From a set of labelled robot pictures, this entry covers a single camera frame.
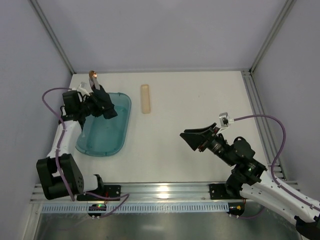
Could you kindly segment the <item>black paper napkin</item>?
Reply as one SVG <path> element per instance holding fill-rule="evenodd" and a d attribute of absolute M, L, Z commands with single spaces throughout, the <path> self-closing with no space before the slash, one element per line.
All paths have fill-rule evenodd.
<path fill-rule="evenodd" d="M 101 85 L 99 86 L 99 89 L 94 88 L 92 90 L 91 100 L 95 105 L 94 111 L 92 112 L 94 117 L 103 116 L 108 120 L 118 116 L 110 95 Z"/>

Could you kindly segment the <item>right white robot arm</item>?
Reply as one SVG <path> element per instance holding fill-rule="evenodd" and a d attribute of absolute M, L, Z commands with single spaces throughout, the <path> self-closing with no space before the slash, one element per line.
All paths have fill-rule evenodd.
<path fill-rule="evenodd" d="M 320 238 L 320 202 L 273 178 L 270 170 L 255 160 L 255 151 L 243 137 L 228 144 L 216 123 L 186 129 L 180 137 L 193 151 L 209 150 L 233 168 L 224 184 L 230 197 L 253 200 L 285 218 L 305 238 Z"/>

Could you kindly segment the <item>copper spoon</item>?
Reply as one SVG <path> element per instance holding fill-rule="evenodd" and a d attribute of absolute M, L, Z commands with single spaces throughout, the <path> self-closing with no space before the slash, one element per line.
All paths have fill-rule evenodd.
<path fill-rule="evenodd" d="M 93 70 L 91 70 L 89 73 L 89 78 L 93 81 L 94 79 L 97 79 L 97 73 Z"/>

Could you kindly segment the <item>beige cutlery case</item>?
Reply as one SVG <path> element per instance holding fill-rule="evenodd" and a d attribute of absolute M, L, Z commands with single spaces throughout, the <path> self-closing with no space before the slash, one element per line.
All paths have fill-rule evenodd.
<path fill-rule="evenodd" d="M 141 112 L 143 114 L 151 113 L 151 99 L 150 99 L 150 87 L 148 84 L 143 84 L 140 87 L 141 98 Z"/>

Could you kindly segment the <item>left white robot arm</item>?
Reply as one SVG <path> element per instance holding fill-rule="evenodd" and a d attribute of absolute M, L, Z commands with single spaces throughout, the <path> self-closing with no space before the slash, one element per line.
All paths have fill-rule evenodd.
<path fill-rule="evenodd" d="M 81 135 L 87 113 L 83 110 L 82 94 L 68 90 L 62 94 L 64 105 L 58 117 L 58 128 L 52 149 L 46 158 L 39 159 L 36 170 L 47 200 L 76 195 L 99 194 L 104 191 L 99 174 L 83 175 L 75 159 L 74 152 Z"/>

